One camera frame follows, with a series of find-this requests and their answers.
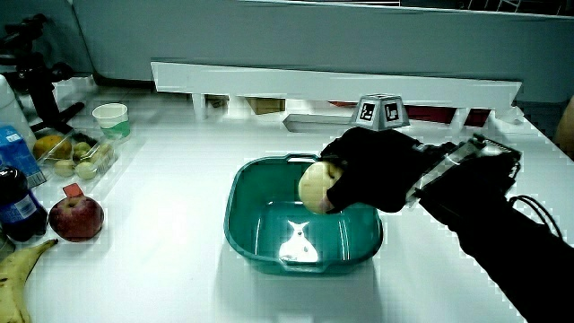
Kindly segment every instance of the cup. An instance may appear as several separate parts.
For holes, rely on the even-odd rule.
[[[121,103],[100,105],[91,113],[107,138],[126,140],[130,134],[127,106]]]

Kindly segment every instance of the red apple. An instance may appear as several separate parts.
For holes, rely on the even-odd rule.
[[[93,238],[100,232],[103,222],[104,211],[100,204],[84,195],[64,198],[49,213],[52,229],[72,242]]]

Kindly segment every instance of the basin handle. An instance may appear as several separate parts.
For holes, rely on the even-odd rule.
[[[287,162],[318,162],[319,157],[314,153],[288,153],[283,157]]]
[[[301,263],[297,261],[279,260],[283,270],[288,273],[321,274],[326,271],[327,264]]]

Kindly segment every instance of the cola bottle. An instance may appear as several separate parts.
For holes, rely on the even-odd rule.
[[[48,212],[28,189],[26,175],[7,165],[0,166],[0,224],[16,241],[44,235],[48,225]]]

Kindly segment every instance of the teal plastic basin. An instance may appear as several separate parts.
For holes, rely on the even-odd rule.
[[[377,209],[364,204],[315,214],[298,184],[314,154],[265,157],[236,174],[225,214],[225,237],[257,270],[270,274],[344,273],[374,256],[383,241]]]

